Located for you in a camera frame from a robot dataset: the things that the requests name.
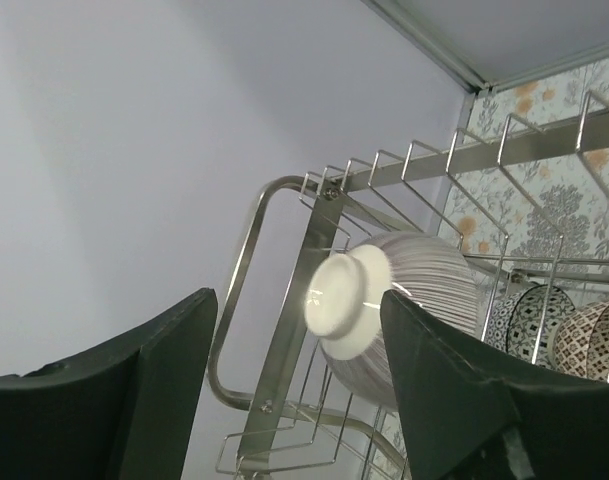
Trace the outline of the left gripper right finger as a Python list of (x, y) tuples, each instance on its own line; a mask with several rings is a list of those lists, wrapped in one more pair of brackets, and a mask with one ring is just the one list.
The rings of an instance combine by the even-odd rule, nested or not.
[(609, 383), (511, 357), (396, 293), (385, 345), (415, 479), (609, 479)]

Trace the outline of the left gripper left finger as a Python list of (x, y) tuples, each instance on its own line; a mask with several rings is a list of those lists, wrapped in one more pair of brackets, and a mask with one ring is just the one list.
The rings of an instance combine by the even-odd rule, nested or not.
[(155, 318), (23, 376), (0, 376), (0, 479), (179, 479), (218, 301)]

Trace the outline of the blue patterned bowl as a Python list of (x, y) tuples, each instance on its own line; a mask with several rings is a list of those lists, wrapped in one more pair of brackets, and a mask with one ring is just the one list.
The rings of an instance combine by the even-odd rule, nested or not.
[(491, 309), (485, 342), (511, 356), (530, 362), (540, 334), (536, 364), (553, 369), (548, 347), (559, 324), (575, 311), (571, 298), (556, 286), (538, 285), (496, 299)]

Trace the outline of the brown patterned bowl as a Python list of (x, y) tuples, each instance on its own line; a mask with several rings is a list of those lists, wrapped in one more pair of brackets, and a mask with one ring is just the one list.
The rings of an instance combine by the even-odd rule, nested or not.
[(607, 382), (609, 378), (609, 300), (589, 303), (554, 329), (548, 357), (564, 374)]

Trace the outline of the purple striped bowl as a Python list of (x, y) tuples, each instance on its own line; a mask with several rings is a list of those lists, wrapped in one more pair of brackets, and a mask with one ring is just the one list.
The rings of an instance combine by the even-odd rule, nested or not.
[(397, 399), (383, 327), (390, 293), (473, 337), (479, 335), (482, 300), (461, 251), (421, 232), (374, 235), (329, 255), (316, 268), (303, 301), (307, 330), (344, 387), (394, 411)]

